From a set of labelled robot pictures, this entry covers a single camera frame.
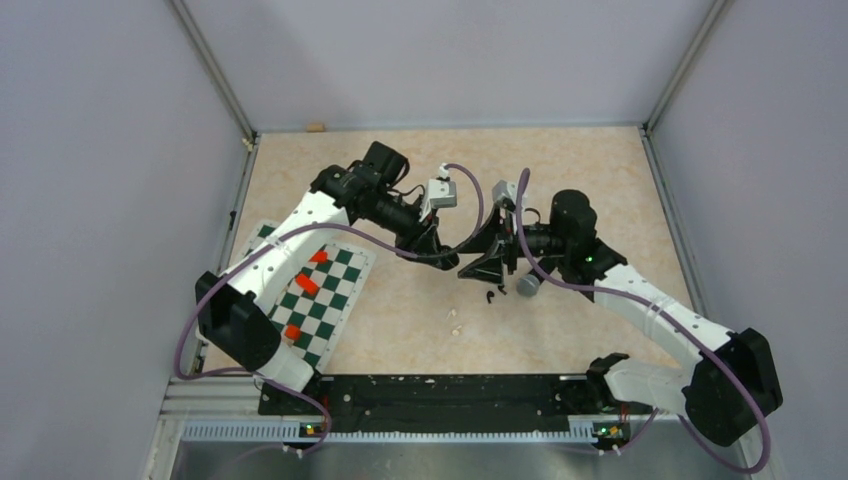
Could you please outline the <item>red hexagonal block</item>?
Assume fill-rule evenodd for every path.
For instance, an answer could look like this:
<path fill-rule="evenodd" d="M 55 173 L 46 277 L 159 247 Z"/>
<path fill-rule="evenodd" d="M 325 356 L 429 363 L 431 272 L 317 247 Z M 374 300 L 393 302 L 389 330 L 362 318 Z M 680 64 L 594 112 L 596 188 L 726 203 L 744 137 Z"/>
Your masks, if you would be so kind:
<path fill-rule="evenodd" d="M 315 297 L 320 291 L 319 285 L 304 273 L 299 273 L 294 281 L 309 296 Z"/>

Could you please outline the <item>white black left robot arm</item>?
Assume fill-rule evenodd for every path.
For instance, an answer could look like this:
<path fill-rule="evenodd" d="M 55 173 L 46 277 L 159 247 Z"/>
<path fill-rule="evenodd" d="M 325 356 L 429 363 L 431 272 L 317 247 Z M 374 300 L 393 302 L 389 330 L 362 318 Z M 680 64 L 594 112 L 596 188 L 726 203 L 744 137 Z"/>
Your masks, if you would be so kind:
<path fill-rule="evenodd" d="M 423 194 L 408 203 L 395 187 L 409 169 L 407 157 L 373 142 L 362 159 L 321 170 L 258 249 L 222 274 L 206 272 L 197 280 L 192 319 L 199 339 L 283 389 L 283 401 L 295 412 L 314 410 L 321 397 L 312 380 L 315 369 L 284 343 L 270 319 L 278 294 L 312 256 L 335 233 L 347 232 L 412 262 L 441 270 L 458 264 L 459 247 L 440 241 L 437 213 L 457 204 L 451 171 L 469 175 L 470 170 L 442 164 Z"/>

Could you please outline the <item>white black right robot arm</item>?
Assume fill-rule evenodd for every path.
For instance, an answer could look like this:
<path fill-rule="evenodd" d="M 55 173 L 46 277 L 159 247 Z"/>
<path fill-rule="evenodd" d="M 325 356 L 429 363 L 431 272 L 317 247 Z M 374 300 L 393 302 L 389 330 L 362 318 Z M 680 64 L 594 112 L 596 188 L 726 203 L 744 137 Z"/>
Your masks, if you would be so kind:
<path fill-rule="evenodd" d="M 623 353 L 595 359 L 586 397 L 600 412 L 623 402 L 667 410 L 710 442 L 729 446 L 783 404 L 771 348 L 758 331 L 735 332 L 692 311 L 643 277 L 597 235 L 597 214 L 578 190 L 555 194 L 545 223 L 523 223 L 517 187 L 501 181 L 494 207 L 461 253 L 474 260 L 461 279 L 501 287 L 519 259 L 531 268 L 517 287 L 534 296 L 543 283 L 577 291 L 628 320 L 676 362 L 665 367 Z"/>

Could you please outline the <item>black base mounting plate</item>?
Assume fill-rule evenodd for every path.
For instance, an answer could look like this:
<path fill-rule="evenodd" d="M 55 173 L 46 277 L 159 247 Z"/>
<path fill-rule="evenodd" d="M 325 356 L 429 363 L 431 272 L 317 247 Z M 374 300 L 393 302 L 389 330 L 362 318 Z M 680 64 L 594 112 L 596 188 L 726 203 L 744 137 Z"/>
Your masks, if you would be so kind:
<path fill-rule="evenodd" d="M 271 386 L 262 416 L 317 414 L 334 433 L 564 433 L 579 415 L 647 414 L 650 407 L 603 400 L 583 375 L 466 374 L 319 376 L 305 399 Z"/>

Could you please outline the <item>aluminium front rail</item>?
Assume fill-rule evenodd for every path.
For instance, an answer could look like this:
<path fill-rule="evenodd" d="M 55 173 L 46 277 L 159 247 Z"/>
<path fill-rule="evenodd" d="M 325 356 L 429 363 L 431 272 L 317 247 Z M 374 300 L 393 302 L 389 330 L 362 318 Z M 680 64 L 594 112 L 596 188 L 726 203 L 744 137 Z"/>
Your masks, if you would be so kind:
<path fill-rule="evenodd" d="M 296 397 L 242 375 L 169 383 L 146 479 L 731 479 L 751 431 L 702 450 L 670 413 L 582 375 L 335 375 Z"/>

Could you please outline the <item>green white chessboard mat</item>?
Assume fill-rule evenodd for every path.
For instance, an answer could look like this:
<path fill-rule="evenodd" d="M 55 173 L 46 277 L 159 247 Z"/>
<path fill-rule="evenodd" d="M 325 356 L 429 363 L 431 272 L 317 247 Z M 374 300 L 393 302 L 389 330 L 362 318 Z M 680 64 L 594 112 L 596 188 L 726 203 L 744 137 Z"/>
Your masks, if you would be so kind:
<path fill-rule="evenodd" d="M 272 253 L 263 255 L 233 279 L 237 289 L 256 295 L 260 308 L 282 337 L 287 325 L 301 329 L 296 342 L 284 337 L 283 342 L 318 372 L 328 367 L 377 259 L 374 251 L 340 240 L 330 241 L 321 250 L 328 253 L 329 260 L 321 264 L 309 261 L 299 272 L 319 285 L 315 297 L 295 283 L 299 273 L 287 284 L 280 283 Z"/>

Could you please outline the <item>red rectangular block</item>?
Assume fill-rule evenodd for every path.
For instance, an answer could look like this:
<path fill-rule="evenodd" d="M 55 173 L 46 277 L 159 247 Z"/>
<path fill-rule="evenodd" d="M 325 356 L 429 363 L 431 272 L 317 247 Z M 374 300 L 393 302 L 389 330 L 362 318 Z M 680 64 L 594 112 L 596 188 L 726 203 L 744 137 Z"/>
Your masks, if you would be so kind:
<path fill-rule="evenodd" d="M 328 253 L 325 250 L 319 250 L 310 258 L 310 262 L 317 264 L 325 263 L 328 260 Z"/>

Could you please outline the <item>red block at edge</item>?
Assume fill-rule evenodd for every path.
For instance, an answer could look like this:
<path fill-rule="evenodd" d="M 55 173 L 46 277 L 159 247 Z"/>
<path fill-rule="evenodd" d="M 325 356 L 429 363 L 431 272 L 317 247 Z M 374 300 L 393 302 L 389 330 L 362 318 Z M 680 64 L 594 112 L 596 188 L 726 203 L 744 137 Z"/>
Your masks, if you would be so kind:
<path fill-rule="evenodd" d="M 291 342 L 296 342 L 302 335 L 301 329 L 296 325 L 287 325 L 283 330 L 283 337 Z"/>

